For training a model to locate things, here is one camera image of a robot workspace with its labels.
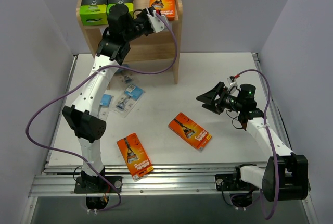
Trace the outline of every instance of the gray wall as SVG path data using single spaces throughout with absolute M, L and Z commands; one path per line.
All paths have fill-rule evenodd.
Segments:
M 332 0 L 288 0 L 261 63 L 293 149 L 309 160 L 320 223 L 332 223 Z
M 183 0 L 182 52 L 259 51 L 287 0 Z M 72 52 L 89 53 L 77 0 L 45 0 Z
M 43 0 L 0 0 L 0 222 L 19 223 L 46 151 L 25 137 L 29 118 L 65 90 L 73 56 Z M 49 144 L 59 104 L 32 134 Z

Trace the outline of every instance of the orange box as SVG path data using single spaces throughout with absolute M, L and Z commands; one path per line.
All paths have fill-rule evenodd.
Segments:
M 117 141 L 117 145 L 134 180 L 153 170 L 136 133 Z
M 149 4 L 155 9 L 161 10 L 168 20 L 175 20 L 175 0 L 150 0 Z
M 203 150 L 212 138 L 205 129 L 197 125 L 183 113 L 179 113 L 169 123 L 169 128 L 197 150 Z

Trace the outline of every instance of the screw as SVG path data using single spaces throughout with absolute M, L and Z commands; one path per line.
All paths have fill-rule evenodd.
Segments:
M 219 178 L 216 180 L 216 185 L 221 186 L 223 179 Z
M 115 186 L 117 189 L 119 189 L 119 188 L 121 187 L 121 185 L 122 185 L 121 181 L 116 181 L 116 182 L 114 183 L 114 186 Z

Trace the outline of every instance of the white table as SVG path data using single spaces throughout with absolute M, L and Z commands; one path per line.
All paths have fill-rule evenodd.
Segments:
M 91 55 L 79 55 L 71 89 L 87 77 L 92 64 Z M 153 67 L 154 64 L 149 63 L 138 68 L 158 70 L 161 65 L 166 64 L 158 63 Z M 245 69 L 255 69 L 251 53 L 181 53 L 178 85 L 174 84 L 171 72 L 155 76 L 137 75 L 139 86 L 146 93 L 126 118 L 109 113 L 107 130 L 101 140 L 103 163 L 124 165 L 116 141 L 134 132 L 153 164 L 267 162 L 268 158 L 255 140 L 246 131 L 235 129 L 226 113 L 216 115 L 202 108 L 202 103 L 196 100 L 198 95 L 209 91 L 219 81 L 227 83 L 227 77 Z M 257 87 L 255 99 L 258 107 L 263 110 L 266 97 L 259 75 L 249 72 L 237 81 L 238 85 L 250 83 Z M 117 81 L 111 82 L 112 88 L 106 93 L 117 98 L 123 90 Z M 79 92 L 69 96 L 66 105 L 70 106 Z M 179 112 L 183 112 L 212 134 L 213 138 L 202 152 L 195 150 L 168 128 L 169 122 Z M 270 119 L 271 113 L 268 112 L 268 120 Z M 61 117 L 54 147 L 81 153 L 79 142 L 64 117 Z M 48 166 L 81 164 L 82 161 L 77 157 L 52 152 Z

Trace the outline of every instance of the gray floor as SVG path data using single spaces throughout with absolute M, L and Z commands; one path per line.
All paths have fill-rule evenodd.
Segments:
M 235 211 L 221 195 L 124 196 L 120 207 L 96 216 L 82 209 L 84 197 L 40 197 L 32 223 L 308 223 L 301 201 L 279 202 L 270 221 L 260 202 Z

